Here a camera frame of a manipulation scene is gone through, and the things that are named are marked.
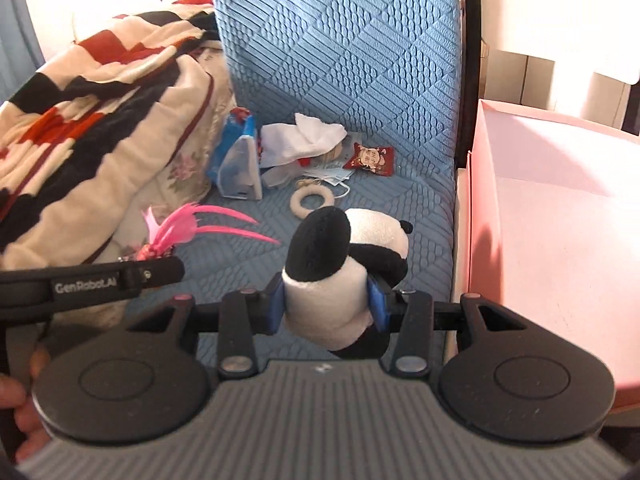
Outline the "person's left hand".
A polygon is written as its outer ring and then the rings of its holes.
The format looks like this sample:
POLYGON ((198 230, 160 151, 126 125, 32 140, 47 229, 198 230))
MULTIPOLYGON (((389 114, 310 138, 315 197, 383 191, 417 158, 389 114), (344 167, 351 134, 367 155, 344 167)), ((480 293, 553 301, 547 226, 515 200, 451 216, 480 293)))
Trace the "person's left hand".
POLYGON ((0 378, 1 408, 13 413, 17 428, 25 436, 25 441, 15 452, 14 463, 28 460, 51 441, 36 410, 32 394, 14 377, 2 374, 0 378))

